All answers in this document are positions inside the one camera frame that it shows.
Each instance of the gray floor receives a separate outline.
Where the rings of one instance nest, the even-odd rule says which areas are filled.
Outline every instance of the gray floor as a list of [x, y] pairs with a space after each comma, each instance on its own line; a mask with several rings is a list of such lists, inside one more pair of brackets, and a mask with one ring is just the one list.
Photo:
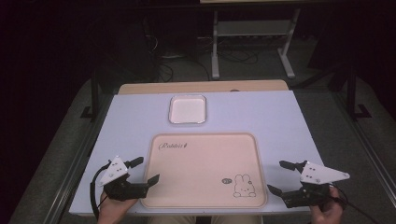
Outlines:
[[[282, 39], [272, 41], [263, 40], [264, 44], [254, 50], [258, 61], [253, 64], [232, 63], [219, 59], [220, 80], [245, 80], [245, 79], [284, 79], [289, 85], [294, 85], [312, 77], [318, 71], [306, 68], [312, 50], [316, 45], [315, 40], [293, 40], [289, 58], [295, 71], [296, 78], [286, 78], [282, 64], [277, 56], [276, 48]], [[223, 51], [224, 55], [232, 53], [239, 59], [246, 56], [245, 52]], [[183, 59], [166, 62], [174, 72], [173, 81], [207, 81], [210, 74], [210, 53], [202, 54], [199, 63]], [[312, 133], [318, 151], [325, 165], [334, 169], [350, 173], [351, 178], [341, 181], [338, 185], [345, 191], [351, 203], [367, 212], [380, 223], [395, 223], [396, 209], [392, 199], [389, 198], [388, 188], [394, 188], [392, 182], [396, 179], [396, 122], [375, 98], [372, 89], [358, 79], [357, 104], [367, 107], [372, 118], [359, 119], [353, 122], [346, 115], [343, 100], [345, 91], [339, 93], [329, 92], [326, 85], [329, 77], [314, 83], [304, 90], [296, 90], [295, 95], [303, 111], [305, 120]], [[102, 96], [102, 111], [106, 111], [111, 97]], [[60, 219], [61, 223], [95, 223], [92, 217], [79, 217], [70, 215], [67, 206], [73, 199], [73, 189], [78, 183], [78, 177], [83, 170], [76, 170], [75, 182], [70, 181], [68, 193], [59, 190], [64, 183], [64, 177], [70, 173], [70, 165], [76, 159], [78, 151], [90, 145], [87, 134], [90, 130], [100, 129], [99, 124], [91, 123], [88, 119], [79, 117], [83, 108], [90, 104], [90, 83], [81, 88], [64, 122], [56, 133], [49, 150], [37, 169], [34, 181], [26, 190], [11, 223], [53, 223]], [[378, 165], [372, 163], [373, 153], [386, 168], [390, 181], [384, 182], [378, 177]], [[78, 161], [80, 164], [87, 162], [88, 157]], [[62, 206], [52, 206], [58, 200]], [[60, 214], [49, 214], [49, 211]], [[127, 217], [124, 223], [145, 223], [145, 217]], [[307, 223], [309, 216], [269, 216], [264, 217], [264, 223]], [[348, 223], [373, 223], [368, 218], [348, 207], [344, 214], [344, 224]]]

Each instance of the pink tray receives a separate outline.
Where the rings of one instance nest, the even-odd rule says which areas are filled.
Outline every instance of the pink tray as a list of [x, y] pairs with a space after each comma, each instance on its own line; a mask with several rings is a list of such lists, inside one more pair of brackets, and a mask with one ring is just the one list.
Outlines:
[[249, 133], [159, 134], [146, 177], [160, 181], [142, 200], [155, 208], [256, 208], [266, 204], [262, 166]]

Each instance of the white tray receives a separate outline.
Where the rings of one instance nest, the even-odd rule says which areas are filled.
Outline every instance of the white tray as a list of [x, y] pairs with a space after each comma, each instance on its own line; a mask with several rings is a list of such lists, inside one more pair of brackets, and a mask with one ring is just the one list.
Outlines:
[[174, 96], [169, 106], [171, 123], [203, 123], [206, 120], [206, 98], [203, 95]]

